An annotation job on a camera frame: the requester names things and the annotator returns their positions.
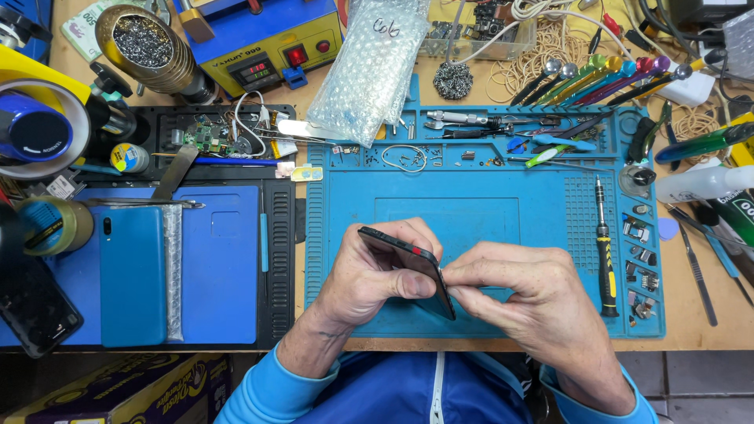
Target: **blue phone back cover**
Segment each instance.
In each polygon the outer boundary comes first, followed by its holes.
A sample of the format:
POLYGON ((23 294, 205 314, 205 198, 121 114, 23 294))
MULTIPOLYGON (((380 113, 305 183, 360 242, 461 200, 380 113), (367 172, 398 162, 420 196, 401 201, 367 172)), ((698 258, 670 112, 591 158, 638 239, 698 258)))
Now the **blue phone back cover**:
POLYGON ((100 301, 105 347, 157 345, 167 335, 162 209, 100 214, 100 301), (103 222, 112 221, 110 235, 103 222))

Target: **white plastic bottle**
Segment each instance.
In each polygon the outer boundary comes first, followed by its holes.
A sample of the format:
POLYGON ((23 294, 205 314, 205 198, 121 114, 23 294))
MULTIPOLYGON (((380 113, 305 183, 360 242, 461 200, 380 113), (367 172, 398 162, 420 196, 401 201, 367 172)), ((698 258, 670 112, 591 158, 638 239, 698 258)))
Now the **white plastic bottle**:
POLYGON ((654 182, 657 199, 665 203, 724 198, 737 190, 754 187, 754 165, 707 167, 660 178, 654 182))

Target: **blue silicone repair mat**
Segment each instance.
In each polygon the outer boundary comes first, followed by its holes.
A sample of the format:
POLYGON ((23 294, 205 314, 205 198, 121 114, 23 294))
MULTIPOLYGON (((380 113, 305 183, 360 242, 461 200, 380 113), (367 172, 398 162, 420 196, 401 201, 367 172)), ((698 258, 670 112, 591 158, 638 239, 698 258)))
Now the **blue silicone repair mat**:
MULTIPOLYGON (((149 198, 152 188, 84 189, 88 198, 149 198)), ((182 326, 184 343, 256 341, 256 267, 259 238, 259 187, 182 187, 175 199, 204 203, 183 210, 182 326)), ((94 231, 81 249, 62 253, 48 265, 58 284, 84 316, 84 325, 65 345, 99 345, 100 212, 92 207, 94 231)), ((127 313, 138 313, 134 305, 127 313)), ((8 326, 0 325, 0 346, 17 346, 8 326)))
MULTIPOLYGON (((409 217, 423 218, 437 234, 445 253, 442 263, 449 263, 478 241, 501 241, 533 247, 561 247, 572 256, 578 275, 595 307, 601 309, 598 285, 599 258, 596 248, 597 206, 595 177, 599 175, 605 186, 605 219, 612 237, 612 260, 617 281, 617 302, 620 317, 605 318, 611 337, 640 338, 665 336, 663 282, 650 291, 642 287, 642 273, 661 276, 657 214, 654 189, 649 198, 624 194, 618 186, 618 172, 645 109, 621 108, 601 123, 593 153, 569 153, 569 161, 600 171, 537 165, 527 170, 522 162, 510 157, 529 157, 533 143, 523 154, 508 154, 509 137, 487 137, 481 140, 425 140, 441 135, 442 131, 424 127, 427 112, 437 109, 447 112, 476 113, 478 115, 513 115, 516 117, 562 115, 576 120, 593 117, 602 112, 599 106, 581 109, 555 109, 548 106, 523 108, 518 106, 421 106, 418 101, 416 75, 412 80, 411 100, 403 110, 405 122, 416 121, 416 138, 407 140, 405 128, 397 134, 388 131, 386 140, 376 140, 371 149, 359 148, 358 153, 334 153, 331 146, 309 146, 309 161, 323 167, 324 178, 308 184, 305 304, 310 305, 319 294, 324 279, 333 265, 340 240, 352 223, 370 224, 409 217), (422 147, 431 159, 422 172, 408 173, 387 166, 382 151, 394 144, 422 147), (475 159, 462 160, 461 154, 475 151, 475 159), (504 166, 495 166, 488 159, 503 159, 504 166), (636 215, 635 206, 648 207, 648 213, 636 215), (642 243, 624 234, 624 219, 634 217, 645 223, 649 238, 642 243), (631 253, 632 247, 647 249, 657 255, 657 265, 650 266, 631 253), (636 265, 633 276, 627 274, 627 264, 636 265), (651 316, 647 319, 632 314, 634 302, 653 299, 651 316), (629 317, 636 322, 631 327, 629 317)), ((516 131, 536 129, 538 125, 517 126, 516 131)), ((410 159, 416 152, 407 148, 393 148, 386 159, 398 162, 401 155, 410 159)), ((418 169, 418 165, 408 166, 418 169)), ((488 287, 486 294, 505 301, 509 289, 488 287)), ((369 323, 359 326, 355 337, 502 337, 497 328, 467 314, 454 301, 458 312, 456 321, 432 315, 414 303, 390 299, 369 323)))

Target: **white zipper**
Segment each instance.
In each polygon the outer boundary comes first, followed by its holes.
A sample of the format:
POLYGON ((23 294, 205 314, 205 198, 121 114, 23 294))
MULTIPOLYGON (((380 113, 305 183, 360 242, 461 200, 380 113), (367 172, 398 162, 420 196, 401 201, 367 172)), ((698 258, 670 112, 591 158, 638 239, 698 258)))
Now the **white zipper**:
POLYGON ((437 353, 437 366, 434 369, 434 400, 429 411, 430 424, 444 424, 443 419, 443 374, 445 374, 445 352, 437 353))

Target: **phone screen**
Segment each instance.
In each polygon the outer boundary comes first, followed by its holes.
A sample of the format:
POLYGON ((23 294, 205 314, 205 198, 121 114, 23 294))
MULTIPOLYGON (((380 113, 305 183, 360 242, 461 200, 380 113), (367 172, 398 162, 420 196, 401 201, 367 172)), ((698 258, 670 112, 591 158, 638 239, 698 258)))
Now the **phone screen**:
POLYGON ((393 263, 393 266, 411 269, 432 278, 437 288, 434 296, 429 299, 416 299, 415 301, 424 310, 451 321, 455 320, 455 310, 450 301, 440 265, 431 252, 370 227, 361 227, 358 232, 373 253, 395 253, 397 263, 393 263))

